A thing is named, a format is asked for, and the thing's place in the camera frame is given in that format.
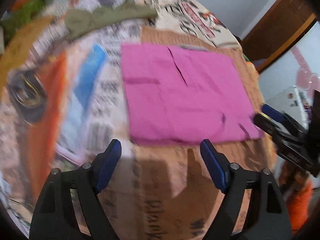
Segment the pink pants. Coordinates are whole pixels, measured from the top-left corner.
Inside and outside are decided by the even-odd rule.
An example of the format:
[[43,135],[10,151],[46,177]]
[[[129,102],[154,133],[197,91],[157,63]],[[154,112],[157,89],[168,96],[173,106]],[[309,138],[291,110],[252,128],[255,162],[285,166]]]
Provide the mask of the pink pants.
[[257,140],[241,59],[157,44],[124,44],[120,66],[131,140],[140,145]]

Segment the white sliding wardrobe door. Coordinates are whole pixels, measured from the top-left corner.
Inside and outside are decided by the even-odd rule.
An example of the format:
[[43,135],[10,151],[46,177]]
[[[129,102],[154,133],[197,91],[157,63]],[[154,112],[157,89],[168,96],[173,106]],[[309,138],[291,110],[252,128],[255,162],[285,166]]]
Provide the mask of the white sliding wardrobe door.
[[259,86],[266,104],[308,127],[319,90],[319,22],[260,74]]

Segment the brown wooden door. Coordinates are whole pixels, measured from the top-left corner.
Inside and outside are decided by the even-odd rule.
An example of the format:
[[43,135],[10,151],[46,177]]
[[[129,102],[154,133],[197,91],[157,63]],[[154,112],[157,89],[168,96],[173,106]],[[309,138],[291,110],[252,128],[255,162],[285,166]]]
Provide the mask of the brown wooden door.
[[241,42],[244,54],[263,72],[316,22],[306,0],[276,0]]

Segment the wooden lap desk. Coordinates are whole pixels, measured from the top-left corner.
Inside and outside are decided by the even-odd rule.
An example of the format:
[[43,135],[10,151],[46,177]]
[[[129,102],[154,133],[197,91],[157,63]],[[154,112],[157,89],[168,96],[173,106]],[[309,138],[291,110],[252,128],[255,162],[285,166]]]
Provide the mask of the wooden lap desk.
[[1,56],[1,92],[6,84],[8,72],[25,62],[33,42],[55,18],[54,15],[39,17],[23,26],[13,36]]

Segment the olive green pants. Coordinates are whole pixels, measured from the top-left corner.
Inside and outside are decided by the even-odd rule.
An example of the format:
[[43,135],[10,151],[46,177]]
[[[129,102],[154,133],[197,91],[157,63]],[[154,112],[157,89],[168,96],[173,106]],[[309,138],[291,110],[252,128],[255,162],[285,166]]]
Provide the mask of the olive green pants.
[[74,40],[125,20],[153,19],[157,16],[156,9],[137,5],[131,0],[125,1],[117,8],[102,6],[95,8],[92,12],[84,9],[70,9],[65,16],[65,26],[69,31],[67,38]]

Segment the green storage box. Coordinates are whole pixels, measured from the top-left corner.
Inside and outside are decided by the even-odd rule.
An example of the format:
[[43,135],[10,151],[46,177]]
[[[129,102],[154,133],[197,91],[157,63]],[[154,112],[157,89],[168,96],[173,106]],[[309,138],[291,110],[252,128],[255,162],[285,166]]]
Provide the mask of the green storage box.
[[29,23],[40,11],[45,7],[45,0],[31,0],[24,3],[20,9],[11,12],[3,20],[1,20],[1,27],[4,31],[5,44],[13,38],[16,31],[21,29],[24,25]]

